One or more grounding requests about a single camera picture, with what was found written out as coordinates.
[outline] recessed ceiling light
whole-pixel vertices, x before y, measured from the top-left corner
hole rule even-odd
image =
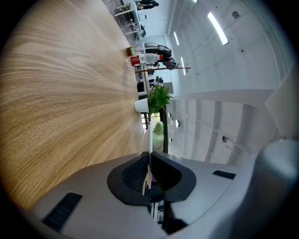
[[[184,64],[184,60],[183,60],[183,57],[181,57],[181,61],[182,61],[182,67],[185,67],[185,64]]]
[[[213,16],[212,13],[209,13],[207,15],[207,17],[210,19],[211,23],[213,24],[213,26],[215,27],[219,37],[220,37],[220,40],[222,42],[223,45],[226,45],[228,44],[228,39],[226,38],[221,26],[219,25],[218,21],[216,20],[216,18]]]
[[[176,128],[179,128],[180,125],[181,125],[181,122],[179,122],[179,121],[176,119]]]
[[[176,32],[173,32],[173,34],[174,34],[174,37],[175,37],[175,39],[176,39],[176,41],[177,41],[177,45],[179,46],[179,43],[178,43],[178,37],[177,37]]]

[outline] red label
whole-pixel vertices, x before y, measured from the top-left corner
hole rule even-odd
[[[140,64],[139,56],[131,56],[131,64],[132,66]]]

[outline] black rectangular slot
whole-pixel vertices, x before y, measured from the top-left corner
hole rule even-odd
[[[43,219],[43,223],[56,232],[60,232],[78,203],[82,195],[69,192]]]
[[[233,173],[228,173],[228,172],[223,172],[220,170],[216,170],[213,172],[214,175],[217,175],[219,177],[224,177],[224,178],[228,178],[228,179],[234,179],[235,178],[235,174]]]

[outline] gray floor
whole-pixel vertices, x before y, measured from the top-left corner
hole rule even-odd
[[[102,0],[102,1],[106,5],[108,10],[111,12],[113,17],[114,14],[118,13],[118,11],[115,8],[123,5],[122,0]],[[117,24],[120,26],[122,32],[125,34],[125,23],[128,22],[128,14],[114,17],[114,19],[116,20]],[[126,35],[125,37],[127,38],[131,46],[136,45],[135,34],[129,34]]]

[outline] plastic bottle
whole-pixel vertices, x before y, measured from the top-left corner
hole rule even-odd
[[[157,61],[162,61],[163,60],[163,55],[157,55],[154,53],[146,53],[146,54],[140,54],[136,56],[130,56],[128,58],[129,62],[131,62],[132,66],[138,66],[141,65],[142,63],[146,64],[154,64]]]

